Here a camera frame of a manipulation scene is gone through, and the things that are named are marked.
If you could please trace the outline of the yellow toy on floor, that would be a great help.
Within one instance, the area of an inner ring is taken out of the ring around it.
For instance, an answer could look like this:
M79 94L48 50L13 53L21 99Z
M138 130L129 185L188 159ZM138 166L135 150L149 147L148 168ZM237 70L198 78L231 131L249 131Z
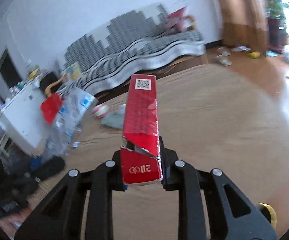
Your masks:
M261 53L258 51L253 51L247 54L248 57L252 58L252 59L258 59L261 56Z

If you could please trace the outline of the yellow children book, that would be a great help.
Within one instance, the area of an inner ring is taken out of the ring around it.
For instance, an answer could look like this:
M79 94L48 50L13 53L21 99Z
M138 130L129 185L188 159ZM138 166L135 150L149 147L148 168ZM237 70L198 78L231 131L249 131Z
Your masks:
M68 81L76 81L82 76L79 63L76 61L65 69L65 75Z

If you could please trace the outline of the clear plastic water bottle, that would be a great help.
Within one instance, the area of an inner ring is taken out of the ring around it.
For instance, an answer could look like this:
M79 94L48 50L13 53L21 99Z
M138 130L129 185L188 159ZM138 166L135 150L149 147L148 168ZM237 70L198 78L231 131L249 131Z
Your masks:
M62 157L69 148L80 145L78 137L82 132L81 121L87 111L96 106L98 100L77 87L65 97L51 124L51 132L45 142L42 160L47 161L54 156Z

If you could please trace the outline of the black white striped sofa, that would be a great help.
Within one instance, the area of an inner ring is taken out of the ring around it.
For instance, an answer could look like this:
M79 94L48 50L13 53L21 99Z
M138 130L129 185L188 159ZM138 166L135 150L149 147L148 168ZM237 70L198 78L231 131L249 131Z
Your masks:
M61 70L78 66L81 76L57 92L65 98L74 87L91 95L111 90L133 74L165 67L182 56L201 56L205 41L198 30L166 33L168 12L150 4L111 19L70 44L59 59Z

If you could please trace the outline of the white cabinet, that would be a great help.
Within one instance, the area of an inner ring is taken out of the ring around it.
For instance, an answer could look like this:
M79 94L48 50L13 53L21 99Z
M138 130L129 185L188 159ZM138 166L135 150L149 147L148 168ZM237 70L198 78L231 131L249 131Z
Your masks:
M0 112L0 127L28 155L42 154L49 134L40 110L44 100L44 93L30 81Z

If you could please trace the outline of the brown curtain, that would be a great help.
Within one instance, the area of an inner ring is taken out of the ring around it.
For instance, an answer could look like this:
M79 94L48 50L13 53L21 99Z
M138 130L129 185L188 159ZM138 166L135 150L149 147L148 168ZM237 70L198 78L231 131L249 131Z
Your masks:
M260 0L218 0L223 21L223 44L246 46L265 54L268 48L268 21Z

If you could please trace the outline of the green potted plant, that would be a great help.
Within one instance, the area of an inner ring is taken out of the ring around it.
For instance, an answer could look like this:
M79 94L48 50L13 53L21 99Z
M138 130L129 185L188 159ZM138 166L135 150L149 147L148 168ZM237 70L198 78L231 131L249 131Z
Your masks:
M269 28L269 49L282 54L289 39L283 2L282 0L265 0L265 5Z

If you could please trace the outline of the purple monkey toy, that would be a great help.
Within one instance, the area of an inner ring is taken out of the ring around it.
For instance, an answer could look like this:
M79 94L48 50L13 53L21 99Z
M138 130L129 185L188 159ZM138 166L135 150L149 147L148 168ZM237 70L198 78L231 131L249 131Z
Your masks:
M93 116L95 118L102 118L108 113L109 107L104 104L97 105L93 108Z

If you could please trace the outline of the red cardboard box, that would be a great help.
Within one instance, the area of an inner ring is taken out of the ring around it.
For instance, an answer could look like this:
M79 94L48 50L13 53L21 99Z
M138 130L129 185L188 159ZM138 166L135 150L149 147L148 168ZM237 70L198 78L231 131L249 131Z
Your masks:
M125 184L143 184L163 178L157 114L156 77L134 74L129 83L120 148Z

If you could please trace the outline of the red plastic chair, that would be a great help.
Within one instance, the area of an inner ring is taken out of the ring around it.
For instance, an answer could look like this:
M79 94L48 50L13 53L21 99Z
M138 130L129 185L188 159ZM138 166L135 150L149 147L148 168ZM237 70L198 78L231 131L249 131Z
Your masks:
M40 106L44 120L51 125L58 111L63 105L63 100L57 93L51 94Z

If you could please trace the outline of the pink cartoon cushion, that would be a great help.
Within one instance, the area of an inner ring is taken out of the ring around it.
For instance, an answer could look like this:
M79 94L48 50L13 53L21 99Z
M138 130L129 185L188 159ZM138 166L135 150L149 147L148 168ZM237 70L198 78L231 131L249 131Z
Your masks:
M167 34L186 31L187 7L183 7L169 14L164 22L164 30Z

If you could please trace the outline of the green grey flat box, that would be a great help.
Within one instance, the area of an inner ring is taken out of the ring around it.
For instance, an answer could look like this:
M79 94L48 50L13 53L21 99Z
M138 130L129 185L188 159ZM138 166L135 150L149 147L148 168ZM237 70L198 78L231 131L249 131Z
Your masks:
M119 105L118 109L106 114L100 124L102 126L113 128L113 129L123 129L123 124L125 120L126 104Z

